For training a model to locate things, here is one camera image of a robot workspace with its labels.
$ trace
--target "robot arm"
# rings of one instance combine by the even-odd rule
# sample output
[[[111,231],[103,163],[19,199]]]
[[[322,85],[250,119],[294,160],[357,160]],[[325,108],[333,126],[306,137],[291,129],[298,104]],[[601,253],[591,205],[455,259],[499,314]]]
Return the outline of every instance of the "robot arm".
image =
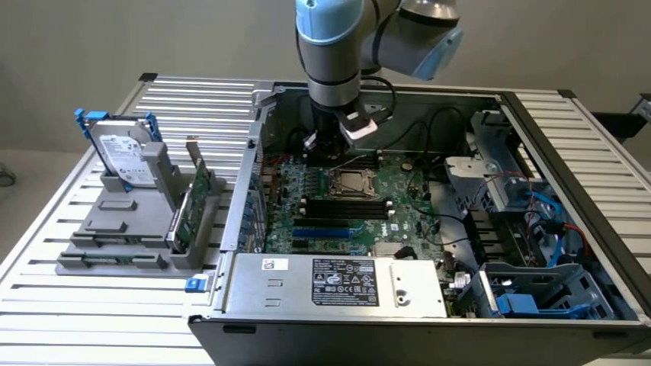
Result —
[[[461,42],[455,0],[297,0],[298,50],[313,101],[350,140],[377,131],[358,103],[361,70],[431,80]]]

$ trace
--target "aluminum profile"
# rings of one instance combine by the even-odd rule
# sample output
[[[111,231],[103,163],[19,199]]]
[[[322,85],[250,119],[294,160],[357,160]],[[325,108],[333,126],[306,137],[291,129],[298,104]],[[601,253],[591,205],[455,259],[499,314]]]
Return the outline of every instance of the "aluminum profile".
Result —
[[[517,93],[615,232],[651,274],[651,191],[641,179],[647,173],[633,168],[615,145],[619,143],[598,128],[577,101],[561,95],[537,95]],[[527,155],[522,155],[534,167]]]

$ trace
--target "circuit board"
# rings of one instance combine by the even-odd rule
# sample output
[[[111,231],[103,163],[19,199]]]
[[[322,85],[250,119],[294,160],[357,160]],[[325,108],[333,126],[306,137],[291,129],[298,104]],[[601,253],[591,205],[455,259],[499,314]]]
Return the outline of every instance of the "circuit board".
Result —
[[[393,256],[398,249],[411,246],[419,259],[441,258],[443,251],[437,245],[441,238],[435,234],[435,218],[419,213],[414,207],[430,213],[435,212],[435,208],[429,200],[422,199],[422,181],[414,179],[413,172],[401,169],[407,161],[401,155],[385,156],[377,169],[309,167],[305,161],[295,158],[278,164],[278,182],[274,188],[277,194],[270,194],[269,201],[270,231],[266,252]],[[355,183],[349,183],[353,180],[346,180],[346,175],[353,174],[361,177],[357,177],[361,183],[355,187],[351,187]],[[341,185],[342,189],[333,183],[335,178],[341,179],[338,182],[346,183]],[[370,179],[373,185],[362,182],[362,178]],[[342,197],[350,192],[359,197]],[[295,222],[305,217],[302,204],[306,197],[314,201],[357,200],[391,204],[391,215],[385,220],[346,218],[349,235],[343,237],[297,236],[298,233],[310,231],[297,230],[295,226]],[[297,241],[302,243],[301,249],[295,246]]]
[[[211,172],[203,159],[198,159],[193,185],[183,199],[174,222],[174,246],[177,252],[186,252],[199,232],[205,217],[206,199],[211,195]]]

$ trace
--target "green circuit board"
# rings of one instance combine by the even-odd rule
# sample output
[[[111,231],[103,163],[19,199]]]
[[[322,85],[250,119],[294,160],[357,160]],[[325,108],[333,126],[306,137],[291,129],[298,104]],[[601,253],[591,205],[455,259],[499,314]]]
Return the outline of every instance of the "green circuit board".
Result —
[[[178,229],[174,236],[181,252],[185,252],[199,232],[202,219],[205,218],[206,199],[211,194],[211,172],[206,167],[206,162],[199,159],[197,164],[195,179],[191,190],[187,192],[185,204],[182,206],[178,222]]]
[[[285,191],[286,195],[278,197],[271,194],[270,197],[266,252],[297,252],[293,241],[299,239],[307,242],[307,248],[302,250],[307,253],[377,255],[374,249],[383,249],[381,252],[387,254],[391,248],[413,246],[419,258],[441,258],[442,249],[434,245],[441,243],[439,235],[429,234],[433,233],[435,218],[414,209],[415,206],[426,212],[435,212],[435,207],[422,199],[421,175],[414,176],[414,172],[401,170],[401,165],[407,161],[401,155],[385,156],[377,169],[361,169],[373,175],[374,194],[359,199],[378,202],[390,200],[395,212],[387,220],[347,220],[350,237],[343,239],[294,236],[294,220],[302,218],[302,198],[307,196],[315,200],[341,200],[341,197],[333,196],[333,168],[309,168],[299,159],[279,164],[277,173],[281,178],[275,191]],[[410,196],[409,183],[411,189],[418,191],[414,192],[415,198]]]

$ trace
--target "slotted metal surface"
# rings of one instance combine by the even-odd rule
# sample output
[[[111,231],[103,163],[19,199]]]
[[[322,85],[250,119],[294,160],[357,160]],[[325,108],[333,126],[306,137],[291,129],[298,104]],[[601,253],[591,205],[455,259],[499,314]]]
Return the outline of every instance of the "slotted metal surface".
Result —
[[[649,173],[638,169],[635,160],[577,100],[550,94],[517,95],[615,232],[651,274]],[[533,168],[525,151],[521,153]]]
[[[206,265],[215,265],[242,152],[255,121],[255,82],[159,77],[126,112],[153,111],[170,158],[194,170],[186,150],[199,136],[209,168],[229,181],[211,235]],[[56,258],[102,191],[103,167],[91,152],[55,198],[42,225],[26,234],[24,249],[3,263],[0,364],[193,364],[213,360],[193,335],[185,313],[206,294],[186,294],[179,278],[92,278],[55,274]]]

